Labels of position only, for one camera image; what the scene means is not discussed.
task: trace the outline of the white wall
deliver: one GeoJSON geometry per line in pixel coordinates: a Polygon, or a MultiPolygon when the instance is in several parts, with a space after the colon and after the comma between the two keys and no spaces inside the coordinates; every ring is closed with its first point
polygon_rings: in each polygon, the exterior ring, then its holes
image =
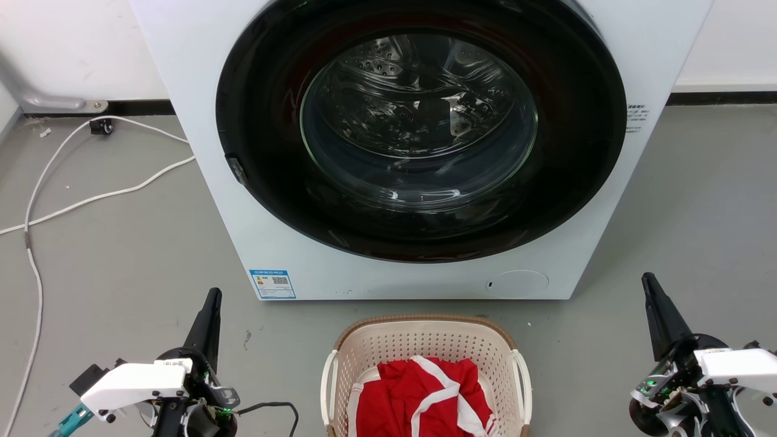
{"type": "Polygon", "coordinates": [[[777,0],[715,0],[675,91],[777,91],[777,0]]]}
{"type": "MultiPolygon", "coordinates": [[[[716,0],[675,91],[777,90],[775,17],[777,0],[716,0]]],[[[0,51],[46,93],[167,98],[127,0],[0,0],[0,51]]]]}
{"type": "Polygon", "coordinates": [[[13,121],[12,118],[16,116],[16,110],[19,109],[19,105],[8,93],[8,90],[0,83],[0,140],[2,140],[5,127],[13,121]]]}
{"type": "Polygon", "coordinates": [[[52,95],[167,98],[127,0],[0,0],[0,53],[52,95]]]}

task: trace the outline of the laundry basket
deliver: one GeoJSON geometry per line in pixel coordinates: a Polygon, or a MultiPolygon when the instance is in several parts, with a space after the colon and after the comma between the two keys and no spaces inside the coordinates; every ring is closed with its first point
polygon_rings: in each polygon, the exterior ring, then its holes
{"type": "Polygon", "coordinates": [[[502,437],[527,437],[531,381],[515,342],[494,323],[478,317],[419,314],[362,320],[335,343],[321,377],[321,415],[329,437],[346,437],[347,405],[355,383],[375,378],[381,362],[414,355],[457,362],[471,359],[479,370],[486,402],[502,437]]]}

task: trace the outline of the gray floor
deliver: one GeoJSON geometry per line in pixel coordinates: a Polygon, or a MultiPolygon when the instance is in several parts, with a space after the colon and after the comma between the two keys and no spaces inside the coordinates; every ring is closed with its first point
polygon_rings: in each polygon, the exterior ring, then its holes
{"type": "MultiPolygon", "coordinates": [[[[142,121],[181,133],[174,117],[142,121]]],[[[0,148],[0,229],[23,220],[35,180],[81,120],[20,125],[0,148]],[[51,128],[51,134],[41,133],[51,128]]],[[[77,135],[43,187],[40,217],[135,185],[188,147],[117,123],[110,138],[77,135]]],[[[695,331],[735,347],[777,348],[777,107],[673,107],[569,302],[259,302],[195,164],[142,191],[34,226],[44,333],[12,435],[47,435],[77,403],[68,384],[88,365],[150,362],[180,345],[206,291],[225,293],[219,376],[246,404],[290,400],[297,435],[324,435],[319,379],[340,332],[368,316],[487,314],[518,341],[534,384],[534,436],[638,436],[629,391],[651,369],[639,276],[654,271],[695,331]]],[[[21,232],[0,236],[0,424],[30,352],[36,287],[21,232]]],[[[746,395],[754,424],[777,419],[746,395]]],[[[288,434],[291,413],[260,410],[239,435],[288,434]]],[[[132,414],[77,435],[137,436],[132,414]]]]}

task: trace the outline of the white washing machine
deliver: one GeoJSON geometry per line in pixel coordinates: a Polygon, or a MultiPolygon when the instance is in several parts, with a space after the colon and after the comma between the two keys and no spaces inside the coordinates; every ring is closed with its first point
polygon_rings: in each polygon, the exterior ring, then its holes
{"type": "Polygon", "coordinates": [[[260,299],[568,299],[712,0],[133,0],[260,299]]]}

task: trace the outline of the red clothing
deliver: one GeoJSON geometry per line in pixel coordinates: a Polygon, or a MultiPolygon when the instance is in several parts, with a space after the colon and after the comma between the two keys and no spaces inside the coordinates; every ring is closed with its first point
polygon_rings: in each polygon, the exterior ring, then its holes
{"type": "Polygon", "coordinates": [[[471,360],[415,356],[379,364],[378,373],[351,390],[349,437],[497,437],[471,360]]]}

